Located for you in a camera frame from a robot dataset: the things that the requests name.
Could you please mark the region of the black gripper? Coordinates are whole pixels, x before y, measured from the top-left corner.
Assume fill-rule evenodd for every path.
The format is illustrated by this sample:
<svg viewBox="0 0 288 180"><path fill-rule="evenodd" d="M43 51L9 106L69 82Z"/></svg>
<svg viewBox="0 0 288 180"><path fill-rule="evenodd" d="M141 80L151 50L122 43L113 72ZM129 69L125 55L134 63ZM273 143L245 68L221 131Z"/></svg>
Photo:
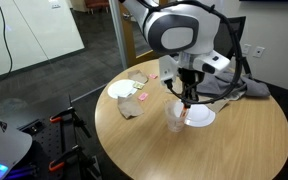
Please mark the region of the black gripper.
<svg viewBox="0 0 288 180"><path fill-rule="evenodd" d="M182 81L182 102L184 106L189 106L186 98L186 92L190 91L191 100L195 102L199 102L199 96L196 93L197 85L200 84L204 80L204 73L197 70L188 70L184 68L180 68L178 70L179 78Z"/></svg>

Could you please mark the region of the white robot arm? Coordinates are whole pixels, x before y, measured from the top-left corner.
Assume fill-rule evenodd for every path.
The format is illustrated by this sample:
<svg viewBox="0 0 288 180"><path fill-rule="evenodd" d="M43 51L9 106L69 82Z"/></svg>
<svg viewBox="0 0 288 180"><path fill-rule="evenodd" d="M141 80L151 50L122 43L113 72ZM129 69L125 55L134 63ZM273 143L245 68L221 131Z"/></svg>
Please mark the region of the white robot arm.
<svg viewBox="0 0 288 180"><path fill-rule="evenodd" d="M217 75L230 60L214 50L214 38L222 22L221 0L118 0L135 18L150 48L161 55L161 83L172 89L175 77L182 81L177 95L186 106L199 102L197 85L206 74Z"/></svg>

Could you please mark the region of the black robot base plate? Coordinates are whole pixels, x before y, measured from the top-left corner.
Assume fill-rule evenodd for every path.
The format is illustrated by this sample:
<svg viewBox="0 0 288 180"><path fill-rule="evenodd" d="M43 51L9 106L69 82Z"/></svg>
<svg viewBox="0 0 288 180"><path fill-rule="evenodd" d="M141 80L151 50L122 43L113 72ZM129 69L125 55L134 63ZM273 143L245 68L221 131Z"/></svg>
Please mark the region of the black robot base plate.
<svg viewBox="0 0 288 180"><path fill-rule="evenodd" d="M59 158L73 146L83 146L77 141L77 129L72 117L51 123L49 118L73 106L70 96L51 98L35 105L7 113L3 119L33 138L33 144L24 159L6 176L6 180L94 180L86 174L77 158L68 160L55 172L48 170L51 161Z"/></svg>

